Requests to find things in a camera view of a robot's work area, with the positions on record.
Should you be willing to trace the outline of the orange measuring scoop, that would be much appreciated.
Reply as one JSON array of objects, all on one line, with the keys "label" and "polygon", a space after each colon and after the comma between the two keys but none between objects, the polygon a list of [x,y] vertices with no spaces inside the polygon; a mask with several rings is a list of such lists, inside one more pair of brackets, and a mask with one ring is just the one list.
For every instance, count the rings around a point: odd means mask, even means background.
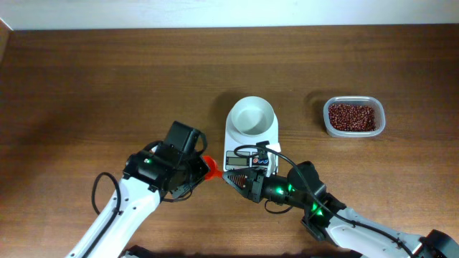
[{"label": "orange measuring scoop", "polygon": [[202,156],[202,158],[209,167],[209,171],[206,173],[204,180],[209,181],[214,178],[222,178],[223,172],[219,169],[217,162],[211,156]]}]

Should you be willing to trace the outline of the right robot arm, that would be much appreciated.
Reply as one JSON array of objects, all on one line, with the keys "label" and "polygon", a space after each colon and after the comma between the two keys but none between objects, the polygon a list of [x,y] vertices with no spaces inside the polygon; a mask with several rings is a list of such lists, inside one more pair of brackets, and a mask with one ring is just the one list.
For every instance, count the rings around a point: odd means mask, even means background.
[{"label": "right robot arm", "polygon": [[364,257],[458,258],[458,243],[433,229],[427,236],[408,234],[364,218],[326,190],[310,161],[283,176],[266,176],[261,167],[226,171],[223,179],[244,198],[302,209],[302,225],[318,241]]}]

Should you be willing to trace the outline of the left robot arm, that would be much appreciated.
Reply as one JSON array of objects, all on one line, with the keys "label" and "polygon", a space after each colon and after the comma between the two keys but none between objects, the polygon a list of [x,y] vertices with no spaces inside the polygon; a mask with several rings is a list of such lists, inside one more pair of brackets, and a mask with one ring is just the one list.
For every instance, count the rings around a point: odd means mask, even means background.
[{"label": "left robot arm", "polygon": [[189,199],[210,171],[198,142],[207,144],[203,132],[175,121],[164,140],[129,156],[121,179],[108,173],[115,191],[69,257],[119,257],[161,203]]}]

